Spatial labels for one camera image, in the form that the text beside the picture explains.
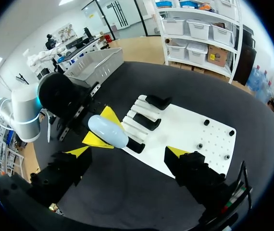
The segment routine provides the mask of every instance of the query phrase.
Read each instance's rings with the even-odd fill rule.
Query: black table surface
[[[219,79],[164,65],[125,62],[101,86],[96,99],[112,107],[122,120],[139,95],[172,96],[173,104],[215,119],[237,130],[226,176],[237,178],[246,161],[252,202],[256,205],[274,173],[274,113],[248,93]],[[57,121],[47,143],[47,119],[35,141],[37,161],[47,166],[56,151],[83,146],[69,132],[57,141]],[[185,187],[143,164],[123,150],[92,148],[93,163],[77,187],[71,186],[58,206],[66,217],[101,227],[155,228],[182,231],[198,224],[204,212]],[[245,201],[240,218],[248,209]]]

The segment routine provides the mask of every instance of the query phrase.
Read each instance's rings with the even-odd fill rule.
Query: glass door
[[[152,0],[136,0],[148,36],[160,36]]]
[[[84,7],[82,11],[86,16],[87,28],[92,35],[103,33],[110,34],[110,36],[113,38],[109,25],[95,1]]]
[[[117,39],[146,36],[134,0],[98,0]]]

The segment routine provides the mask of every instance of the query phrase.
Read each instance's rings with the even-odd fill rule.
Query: white pegboard
[[[145,99],[145,95],[139,96],[124,117],[122,125],[130,138],[144,143],[146,147],[140,154],[126,147],[123,148],[124,151],[172,178],[174,176],[164,163],[165,147],[171,146],[187,152],[198,151],[205,156],[205,163],[209,167],[227,175],[237,135],[234,128],[173,104],[161,111]],[[152,121],[161,118],[161,124],[150,131],[133,120],[136,113],[143,114]],[[204,125],[206,119],[210,121],[208,126]],[[230,136],[229,132],[232,130],[235,133]]]

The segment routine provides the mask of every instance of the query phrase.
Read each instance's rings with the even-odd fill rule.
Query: white plastic bin
[[[201,42],[190,42],[187,46],[189,60],[198,63],[205,63],[205,55],[208,53],[208,45]]]
[[[235,19],[234,0],[216,0],[215,3],[219,14]]]
[[[223,29],[219,26],[213,25],[213,39],[217,42],[221,42],[223,44],[234,46],[233,45],[233,32],[227,29]]]
[[[176,45],[168,45],[168,50],[169,50],[169,56],[171,58],[176,58],[176,59],[185,59],[185,54],[186,54],[186,47],[188,42],[178,42],[176,41],[178,46]]]
[[[210,24],[198,19],[187,19],[190,36],[196,39],[209,39]]]
[[[92,51],[79,58],[64,73],[69,79],[84,87],[102,84],[123,64],[122,48]]]
[[[185,19],[180,18],[169,18],[162,21],[168,35],[184,35],[184,22]]]

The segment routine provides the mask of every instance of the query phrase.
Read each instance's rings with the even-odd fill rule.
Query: red object
[[[104,37],[108,43],[112,42],[112,38],[110,37],[110,35],[104,35]]]
[[[224,206],[221,213],[224,213],[225,211],[227,211],[228,207],[227,206]]]

